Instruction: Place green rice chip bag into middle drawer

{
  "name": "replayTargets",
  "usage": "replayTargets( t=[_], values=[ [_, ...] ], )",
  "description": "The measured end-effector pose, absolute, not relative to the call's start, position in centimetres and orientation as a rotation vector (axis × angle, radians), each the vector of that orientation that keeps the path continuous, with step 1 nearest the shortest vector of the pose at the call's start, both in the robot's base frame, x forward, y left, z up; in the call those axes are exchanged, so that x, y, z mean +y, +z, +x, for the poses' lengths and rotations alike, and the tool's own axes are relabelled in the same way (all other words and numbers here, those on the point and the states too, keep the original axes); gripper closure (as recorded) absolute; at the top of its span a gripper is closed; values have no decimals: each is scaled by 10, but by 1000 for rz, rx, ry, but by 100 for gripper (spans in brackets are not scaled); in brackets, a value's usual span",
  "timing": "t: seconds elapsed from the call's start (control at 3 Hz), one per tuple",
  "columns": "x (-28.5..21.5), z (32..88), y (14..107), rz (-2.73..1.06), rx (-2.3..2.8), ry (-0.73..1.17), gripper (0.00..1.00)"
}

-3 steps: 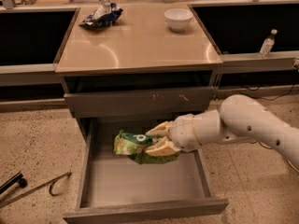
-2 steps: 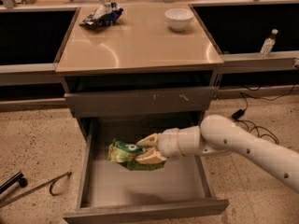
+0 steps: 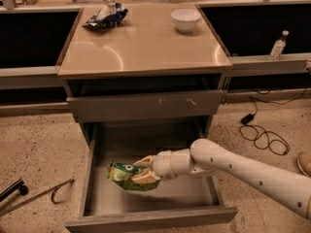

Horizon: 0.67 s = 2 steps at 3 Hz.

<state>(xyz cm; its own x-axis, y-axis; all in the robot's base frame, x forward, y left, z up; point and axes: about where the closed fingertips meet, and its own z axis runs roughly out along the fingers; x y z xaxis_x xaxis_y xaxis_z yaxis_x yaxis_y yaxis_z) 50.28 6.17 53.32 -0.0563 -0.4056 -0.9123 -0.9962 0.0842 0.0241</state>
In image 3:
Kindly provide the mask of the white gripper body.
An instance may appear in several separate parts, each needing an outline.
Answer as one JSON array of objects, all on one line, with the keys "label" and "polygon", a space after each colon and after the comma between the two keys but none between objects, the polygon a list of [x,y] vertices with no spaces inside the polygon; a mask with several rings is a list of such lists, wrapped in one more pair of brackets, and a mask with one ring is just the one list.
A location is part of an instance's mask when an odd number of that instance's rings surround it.
[{"label": "white gripper body", "polygon": [[173,180],[188,175],[194,167],[189,149],[166,150],[158,153],[152,163],[152,169],[162,180]]}]

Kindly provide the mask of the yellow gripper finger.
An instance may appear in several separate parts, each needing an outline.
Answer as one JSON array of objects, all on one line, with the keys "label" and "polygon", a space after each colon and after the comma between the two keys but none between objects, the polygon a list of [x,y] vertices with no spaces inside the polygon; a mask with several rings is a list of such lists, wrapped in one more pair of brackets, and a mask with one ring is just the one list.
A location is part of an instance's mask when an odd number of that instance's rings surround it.
[{"label": "yellow gripper finger", "polygon": [[147,183],[155,183],[160,180],[160,177],[156,175],[154,171],[145,170],[142,173],[134,175],[131,178],[135,183],[139,184],[147,184]]},{"label": "yellow gripper finger", "polygon": [[134,162],[134,165],[142,168],[148,168],[152,166],[154,159],[155,159],[154,155],[148,155]]}]

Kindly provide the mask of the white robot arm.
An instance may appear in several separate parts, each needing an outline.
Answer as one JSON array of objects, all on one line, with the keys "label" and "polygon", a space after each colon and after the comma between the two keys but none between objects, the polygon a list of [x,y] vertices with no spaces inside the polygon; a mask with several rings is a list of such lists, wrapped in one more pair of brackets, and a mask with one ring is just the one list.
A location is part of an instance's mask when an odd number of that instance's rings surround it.
[{"label": "white robot arm", "polygon": [[311,219],[310,178],[235,154],[208,139],[195,140],[188,149],[149,155],[135,165],[144,170],[131,179],[143,184],[222,170],[296,214]]}]

